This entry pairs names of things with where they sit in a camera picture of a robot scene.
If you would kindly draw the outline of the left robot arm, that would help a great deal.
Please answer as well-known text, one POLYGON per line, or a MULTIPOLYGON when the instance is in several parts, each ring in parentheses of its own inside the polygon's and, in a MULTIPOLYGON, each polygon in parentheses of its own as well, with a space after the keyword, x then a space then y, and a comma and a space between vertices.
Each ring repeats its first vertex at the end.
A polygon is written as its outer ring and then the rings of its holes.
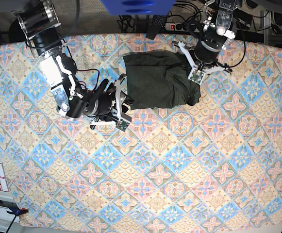
POLYGON ((212 73, 232 72, 234 65, 218 61, 219 54, 226 50, 236 36, 236 22, 233 12, 241 5, 240 0, 209 0, 203 9, 203 21, 187 20, 188 32, 198 40, 195 47, 173 41, 186 56, 191 70, 188 80, 202 84, 203 79, 212 73))

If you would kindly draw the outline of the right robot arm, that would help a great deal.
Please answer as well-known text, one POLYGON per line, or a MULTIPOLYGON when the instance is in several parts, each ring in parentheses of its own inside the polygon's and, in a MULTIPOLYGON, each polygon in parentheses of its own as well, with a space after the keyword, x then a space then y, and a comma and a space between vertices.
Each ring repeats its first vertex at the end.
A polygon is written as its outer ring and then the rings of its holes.
POLYGON ((40 60, 40 68, 57 103, 58 114, 67 119, 88 117, 90 128, 113 125, 126 131, 132 118, 126 114, 133 99, 121 90, 127 77, 121 74, 110 83, 104 79, 88 89, 76 77, 75 61, 64 53, 64 37, 50 0, 23 0, 12 13, 26 37, 26 45, 40 60))

